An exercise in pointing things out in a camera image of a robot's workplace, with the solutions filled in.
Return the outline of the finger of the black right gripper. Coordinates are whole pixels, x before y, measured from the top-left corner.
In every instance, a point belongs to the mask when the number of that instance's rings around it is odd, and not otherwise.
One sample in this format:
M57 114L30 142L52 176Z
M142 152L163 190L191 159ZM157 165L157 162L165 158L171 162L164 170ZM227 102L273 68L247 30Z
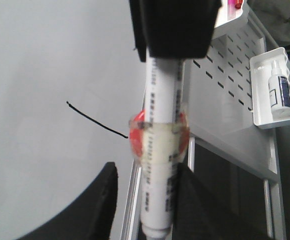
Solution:
M148 0L129 0L129 9L134 34L134 44L139 60L147 60L147 28L149 20L150 5Z
M144 37L149 55L197 59L207 55L220 0L146 0Z

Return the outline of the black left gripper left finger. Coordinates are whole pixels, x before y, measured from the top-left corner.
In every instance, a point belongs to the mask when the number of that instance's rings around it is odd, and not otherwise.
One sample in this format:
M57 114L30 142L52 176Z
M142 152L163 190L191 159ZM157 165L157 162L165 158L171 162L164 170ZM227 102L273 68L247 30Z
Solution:
M55 217L21 240L109 240L117 209L118 171L107 162L88 187Z

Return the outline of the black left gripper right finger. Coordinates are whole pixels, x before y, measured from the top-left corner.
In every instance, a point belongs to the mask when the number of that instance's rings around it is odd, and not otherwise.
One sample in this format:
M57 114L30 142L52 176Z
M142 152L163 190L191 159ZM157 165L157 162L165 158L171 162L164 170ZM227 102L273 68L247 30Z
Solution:
M269 240L224 207L184 164L177 166L173 240Z

